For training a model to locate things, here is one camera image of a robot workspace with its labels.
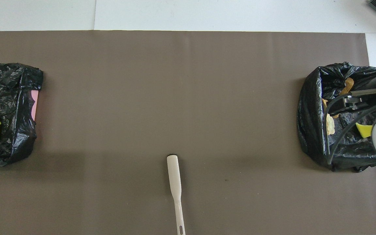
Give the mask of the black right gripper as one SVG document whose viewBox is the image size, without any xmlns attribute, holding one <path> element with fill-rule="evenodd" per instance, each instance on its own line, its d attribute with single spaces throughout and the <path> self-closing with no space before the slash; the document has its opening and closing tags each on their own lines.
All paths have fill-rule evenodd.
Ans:
<svg viewBox="0 0 376 235">
<path fill-rule="evenodd" d="M 370 108 L 370 104 L 362 102 L 361 96 L 376 95 L 376 88 L 351 91 L 351 95 L 343 98 L 343 105 L 345 110 L 354 110 L 355 113 L 365 111 Z"/>
</svg>

